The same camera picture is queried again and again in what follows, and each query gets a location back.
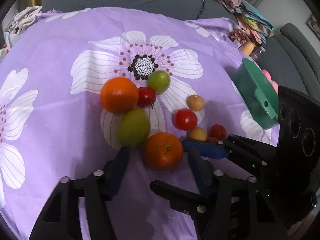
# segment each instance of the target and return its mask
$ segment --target small brown fruit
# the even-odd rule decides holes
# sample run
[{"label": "small brown fruit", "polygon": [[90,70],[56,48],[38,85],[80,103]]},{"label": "small brown fruit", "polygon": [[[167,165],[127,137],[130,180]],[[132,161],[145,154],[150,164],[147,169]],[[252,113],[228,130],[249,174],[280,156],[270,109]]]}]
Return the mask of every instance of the small brown fruit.
[{"label": "small brown fruit", "polygon": [[207,133],[201,127],[196,127],[188,133],[188,138],[205,142],[207,140]]},{"label": "small brown fruit", "polygon": [[204,107],[204,100],[201,96],[191,95],[187,98],[188,107],[195,112],[201,111]]}]

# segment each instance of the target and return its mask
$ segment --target orange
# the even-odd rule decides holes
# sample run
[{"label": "orange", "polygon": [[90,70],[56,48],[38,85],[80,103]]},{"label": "orange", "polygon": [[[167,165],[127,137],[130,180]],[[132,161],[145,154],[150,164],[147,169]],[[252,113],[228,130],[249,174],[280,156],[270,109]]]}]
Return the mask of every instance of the orange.
[{"label": "orange", "polygon": [[156,171],[168,171],[182,160],[182,144],[171,133],[152,135],[144,145],[143,160],[146,166]]},{"label": "orange", "polygon": [[134,109],[138,99],[139,92],[136,85],[124,77],[108,80],[100,92],[102,106],[114,114],[124,114]]}]

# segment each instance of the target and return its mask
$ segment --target green plastic container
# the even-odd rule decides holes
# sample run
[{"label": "green plastic container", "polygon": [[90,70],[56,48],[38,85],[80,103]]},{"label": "green plastic container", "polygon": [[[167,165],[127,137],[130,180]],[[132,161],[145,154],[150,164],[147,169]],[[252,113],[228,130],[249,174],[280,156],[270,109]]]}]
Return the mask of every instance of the green plastic container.
[{"label": "green plastic container", "polygon": [[252,118],[266,130],[278,124],[278,94],[262,71],[247,58],[231,77]]}]

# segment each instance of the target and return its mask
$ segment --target red tomato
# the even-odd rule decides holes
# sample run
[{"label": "red tomato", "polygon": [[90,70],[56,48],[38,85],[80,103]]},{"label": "red tomato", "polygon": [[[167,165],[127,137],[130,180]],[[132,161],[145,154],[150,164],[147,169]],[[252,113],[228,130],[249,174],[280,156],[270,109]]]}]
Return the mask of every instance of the red tomato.
[{"label": "red tomato", "polygon": [[218,141],[220,141],[218,138],[215,137],[209,137],[207,139],[207,142],[211,142],[211,143],[217,143]]},{"label": "red tomato", "polygon": [[178,110],[173,116],[173,124],[179,130],[189,131],[196,127],[198,118],[190,109]]},{"label": "red tomato", "polygon": [[210,128],[209,137],[215,137],[222,141],[228,137],[227,130],[220,124],[214,124]]},{"label": "red tomato", "polygon": [[138,88],[138,92],[139,92],[138,106],[142,108],[154,106],[156,101],[156,92],[152,88],[141,87],[141,88]]}]

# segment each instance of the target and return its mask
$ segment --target gray couch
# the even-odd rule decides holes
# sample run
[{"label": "gray couch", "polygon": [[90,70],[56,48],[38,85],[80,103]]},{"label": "gray couch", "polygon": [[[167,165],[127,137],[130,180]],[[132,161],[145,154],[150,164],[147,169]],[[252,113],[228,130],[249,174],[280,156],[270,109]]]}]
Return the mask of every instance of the gray couch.
[{"label": "gray couch", "polygon": [[[94,7],[122,7],[160,13],[189,20],[236,17],[215,0],[44,0],[43,11],[55,8],[62,12]],[[292,24],[267,40],[266,52],[258,59],[279,85],[301,91],[320,101],[320,57],[303,34]]]}]

